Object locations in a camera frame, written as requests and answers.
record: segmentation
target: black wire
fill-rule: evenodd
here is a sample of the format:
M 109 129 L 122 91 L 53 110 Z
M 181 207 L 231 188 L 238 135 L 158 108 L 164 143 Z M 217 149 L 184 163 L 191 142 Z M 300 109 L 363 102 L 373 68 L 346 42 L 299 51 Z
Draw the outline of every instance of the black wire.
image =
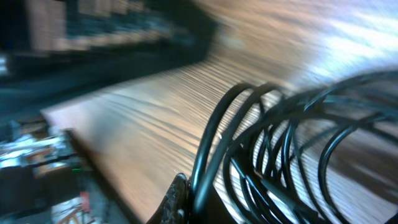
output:
M 355 91 L 356 88 L 360 90 L 364 84 L 386 79 L 395 80 L 396 78 L 398 78 L 398 72 L 361 75 L 328 88 L 306 91 L 286 99 L 282 95 L 280 101 L 269 110 L 266 110 L 262 104 L 261 96 L 274 90 L 280 92 L 278 86 L 270 83 L 257 88 L 245 83 L 234 86 L 216 106 L 201 139 L 190 186 L 192 213 L 201 214 L 203 211 L 209 189 L 222 160 L 224 160 L 223 178 L 226 193 L 231 199 L 234 209 L 247 223 L 292 223 L 273 202 L 268 193 L 274 194 L 284 202 L 299 223 L 331 223 L 326 215 L 325 208 L 321 208 L 313 194 L 302 159 L 302 154 L 306 149 L 331 136 L 320 156 L 318 181 L 330 212 L 341 223 L 348 223 L 348 220 L 335 205 L 326 184 L 326 169 L 330 157 L 339 143 L 357 129 L 373 133 L 398 145 L 398 138 L 374 126 L 379 121 L 396 122 L 398 107 L 396 104 L 387 104 L 382 100 L 375 101 L 375 98 L 377 98 L 375 96 L 388 96 L 396 99 L 397 97 L 391 93 L 377 90 L 377 94 L 373 95 L 372 99 L 363 99 L 345 95 L 347 91 L 344 90 Z M 233 100 L 247 89 L 252 89 L 253 92 L 223 131 L 222 138 L 206 169 L 211 143 L 223 115 Z M 233 139 L 242 119 L 253 105 L 260 107 L 259 119 Z M 333 106 L 338 108 L 341 106 L 348 107 L 350 112 L 370 111 L 372 113 L 365 118 L 353 119 L 328 113 L 327 109 Z M 297 128 L 307 120 L 331 121 L 335 126 L 321 131 L 300 146 L 297 139 Z M 262 140 L 259 144 L 257 159 L 254 160 L 254 150 L 260 137 L 262 137 Z M 280 169 L 277 167 L 279 155 L 281 159 Z M 265 157 L 267 157 L 267 160 L 263 171 Z M 290 169 L 290 164 L 294 160 L 297 161 L 305 190 L 308 192 L 316 210 L 302 202 L 295 189 L 294 178 Z M 230 166 L 234 166 L 238 171 L 244 200 L 249 210 L 239 201 L 233 189 L 229 173 Z

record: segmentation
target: cord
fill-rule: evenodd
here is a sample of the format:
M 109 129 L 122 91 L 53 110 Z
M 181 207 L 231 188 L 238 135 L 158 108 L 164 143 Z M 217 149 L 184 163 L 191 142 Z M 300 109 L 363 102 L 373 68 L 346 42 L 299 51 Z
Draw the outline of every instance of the cord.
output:
M 228 91 L 217 104 L 203 133 L 197 157 L 195 158 L 190 185 L 190 206 L 192 213 L 198 215 L 208 199 L 210 187 L 216 177 L 219 166 L 223 163 L 223 179 L 226 193 L 231 199 L 234 209 L 240 213 L 247 223 L 292 223 L 270 198 L 268 193 L 278 197 L 294 214 L 298 223 L 331 223 L 313 194 L 304 169 L 303 152 L 328 136 L 318 164 L 318 182 L 321 193 L 330 212 L 341 223 L 349 223 L 335 205 L 326 184 L 326 169 L 331 155 L 339 143 L 357 129 L 373 133 L 381 139 L 398 145 L 398 138 L 377 127 L 377 122 L 395 123 L 398 120 L 398 106 L 390 92 L 375 91 L 375 98 L 355 97 L 356 89 L 368 83 L 380 80 L 395 81 L 398 72 L 380 72 L 350 78 L 329 87 L 305 91 L 289 98 L 284 96 L 273 107 L 266 110 L 261 97 L 271 91 L 281 92 L 281 88 L 266 83 L 259 87 L 250 84 L 238 84 Z M 219 123 L 234 99 L 243 91 L 251 89 L 252 93 L 241 105 L 227 128 L 222 133 L 213 157 L 206 162 Z M 259 119 L 241 134 L 234 137 L 241 121 L 253 107 L 259 107 Z M 330 112 L 330 108 L 349 108 L 349 111 L 368 111 L 370 115 L 354 119 L 345 114 Z M 331 121 L 334 127 L 328 128 L 303 144 L 299 144 L 297 129 L 306 121 Z M 261 139 L 257 158 L 254 156 L 257 141 Z M 280 168 L 277 158 L 280 155 Z M 295 188 L 290 164 L 296 160 L 305 190 L 308 192 L 313 207 L 302 202 Z M 249 208 L 239 201 L 231 181 L 230 166 L 234 166 L 239 174 L 239 181 L 244 200 Z

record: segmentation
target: wood grain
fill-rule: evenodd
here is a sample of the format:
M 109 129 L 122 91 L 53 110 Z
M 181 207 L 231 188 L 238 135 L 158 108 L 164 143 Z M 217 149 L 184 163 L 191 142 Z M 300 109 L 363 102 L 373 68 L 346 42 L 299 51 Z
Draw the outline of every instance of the wood grain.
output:
M 205 124 L 234 84 L 274 82 L 299 91 L 398 67 L 394 1 L 201 0 L 198 4 L 220 23 L 205 62 L 112 86 L 45 111 L 61 128 L 74 128 L 96 151 L 94 160 L 143 221 L 153 214 L 174 175 L 191 173 Z M 223 127 L 238 106 L 232 106 Z M 352 158 L 362 165 L 377 161 L 379 166 L 372 169 L 387 171 L 389 177 L 397 174 L 394 162 L 375 150 L 367 151 L 364 159 L 354 151 L 337 156 L 342 169 L 352 172 L 328 173 L 332 195 L 340 198 L 343 214 L 355 223 L 382 223 L 397 210 L 398 175 L 391 184 L 395 188 L 384 197 L 372 189 L 372 181 L 378 181 L 359 181 L 354 172 L 358 170 L 347 161 Z M 314 155 L 308 155 L 307 166 L 316 164 Z M 226 198 L 219 182 L 215 185 Z M 351 193 L 342 191 L 347 188 Z

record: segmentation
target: bundled black cable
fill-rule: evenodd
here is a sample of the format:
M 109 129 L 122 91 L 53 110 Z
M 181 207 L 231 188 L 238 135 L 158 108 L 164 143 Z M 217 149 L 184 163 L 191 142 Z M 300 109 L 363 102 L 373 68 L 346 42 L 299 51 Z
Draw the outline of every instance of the bundled black cable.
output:
M 222 162 L 226 192 L 235 210 L 240 213 L 246 222 L 292 223 L 272 201 L 268 195 L 271 192 L 290 208 L 299 223 L 331 223 L 325 214 L 326 211 L 321 208 L 310 188 L 301 155 L 304 150 L 325 136 L 332 135 L 320 156 L 318 181 L 330 212 L 341 223 L 348 223 L 347 219 L 337 209 L 328 191 L 326 168 L 337 145 L 357 129 L 373 133 L 381 139 L 398 145 L 397 137 L 374 125 L 380 121 L 390 123 L 397 121 L 398 96 L 382 90 L 366 93 L 363 88 L 365 84 L 379 80 L 395 81 L 397 78 L 398 72 L 362 75 L 328 88 L 306 91 L 289 98 L 282 97 L 278 104 L 269 110 L 266 110 L 263 105 L 261 96 L 274 90 L 280 91 L 278 86 L 266 83 L 259 87 L 254 87 L 243 83 L 232 87 L 216 106 L 201 139 L 190 186 L 193 213 L 199 214 L 203 210 L 209 189 Z M 208 154 L 218 125 L 229 105 L 245 90 L 252 90 L 252 93 L 223 131 L 222 139 L 216 146 L 215 153 L 206 169 Z M 360 97 L 353 96 L 350 94 L 352 92 L 356 96 L 360 95 Z M 253 105 L 258 105 L 259 107 L 259 119 L 234 138 L 241 121 Z M 345 106 L 354 112 L 370 111 L 370 114 L 359 119 L 353 119 L 341 114 L 329 113 L 325 109 L 328 107 L 339 108 L 341 106 Z M 318 133 L 300 145 L 296 130 L 304 121 L 308 120 L 331 121 L 335 126 Z M 276 134 L 276 130 L 281 129 L 282 123 L 287 123 L 287 126 L 282 128 L 282 134 Z M 257 140 L 261 138 L 261 145 L 255 160 L 254 150 Z M 279 154 L 280 168 L 277 166 Z M 263 169 L 265 155 L 267 155 L 267 161 L 265 169 Z M 296 191 L 290 170 L 290 163 L 293 160 L 298 163 L 304 186 L 316 210 L 302 202 Z M 230 164 L 238 171 L 244 199 L 249 210 L 239 201 L 233 190 L 229 173 Z

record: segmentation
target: glossy table surface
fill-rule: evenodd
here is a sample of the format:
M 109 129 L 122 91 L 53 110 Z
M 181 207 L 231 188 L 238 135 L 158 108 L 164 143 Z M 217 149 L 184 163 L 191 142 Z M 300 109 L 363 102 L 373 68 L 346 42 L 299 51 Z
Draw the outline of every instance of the glossy table surface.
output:
M 398 67 L 394 1 L 202 0 L 198 5 L 220 24 L 206 61 L 44 111 L 57 126 L 75 129 L 95 151 L 95 162 L 144 222 L 175 174 L 191 173 L 206 122 L 233 85 L 274 82 L 293 92 Z M 337 154 L 339 165 L 329 174 L 339 207 L 354 223 L 382 223 L 397 211 L 398 153 L 372 150 Z M 368 165 L 366 171 L 357 169 Z M 388 181 L 374 180 L 373 174 Z M 226 198 L 218 181 L 215 185 Z

